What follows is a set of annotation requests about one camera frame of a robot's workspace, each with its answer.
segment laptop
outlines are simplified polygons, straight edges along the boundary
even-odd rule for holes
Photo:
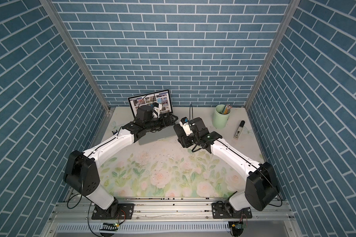
[[[129,106],[131,107],[133,117],[136,118],[137,109],[140,105],[151,105],[153,102],[162,104],[160,114],[173,113],[173,107],[171,105],[170,91],[161,90],[142,94],[138,96],[132,96],[128,98]],[[147,132],[145,136],[138,140],[139,145],[144,145],[154,141],[158,141],[171,136],[176,136],[173,126],[163,128],[157,132]]]

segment mint green cup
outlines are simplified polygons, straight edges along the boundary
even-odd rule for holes
[[[217,129],[223,129],[228,121],[229,115],[231,111],[228,112],[226,115],[222,115],[221,112],[223,111],[225,105],[218,105],[215,107],[214,116],[212,117],[212,125]]]

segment brick wallpaper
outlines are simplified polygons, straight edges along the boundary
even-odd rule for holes
[[[110,105],[243,106],[289,0],[53,2]]]
[[[356,236],[356,1],[301,0],[249,110],[304,236]]]
[[[103,114],[40,2],[0,0],[0,237],[41,234]]]

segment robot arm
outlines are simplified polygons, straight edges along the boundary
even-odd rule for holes
[[[109,218],[117,214],[118,201],[100,184],[98,168],[119,150],[138,141],[148,131],[161,130],[175,124],[178,118],[172,114],[159,113],[159,106],[143,105],[138,108],[134,121],[124,125],[117,134],[83,152],[74,151],[66,164],[64,181],[99,206]],[[245,192],[238,192],[227,200],[229,212],[253,206],[262,211],[278,194],[279,188],[273,167],[269,163],[260,164],[230,146],[221,135],[209,133],[202,119],[188,121],[183,118],[174,126],[180,144],[196,152],[206,149],[225,160],[246,180]]]
[[[227,162],[246,181],[245,191],[232,195],[225,203],[232,213],[253,206],[262,211],[278,195],[279,187],[273,166],[267,162],[260,164],[229,145],[217,132],[209,132],[202,119],[188,121],[183,118],[174,126],[179,143],[188,148],[195,145],[192,152],[206,149]]]
[[[67,160],[64,181],[87,197],[108,217],[117,214],[117,200],[100,184],[98,168],[124,147],[137,142],[149,131],[159,131],[175,124],[178,117],[160,114],[161,105],[140,106],[134,121],[122,126],[118,133],[83,152],[73,151]]]

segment pink rose pattern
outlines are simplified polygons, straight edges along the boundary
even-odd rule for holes
[[[115,197],[228,197],[245,183],[234,169],[206,151],[189,151],[187,157],[143,153],[121,161],[112,158],[99,175]]]

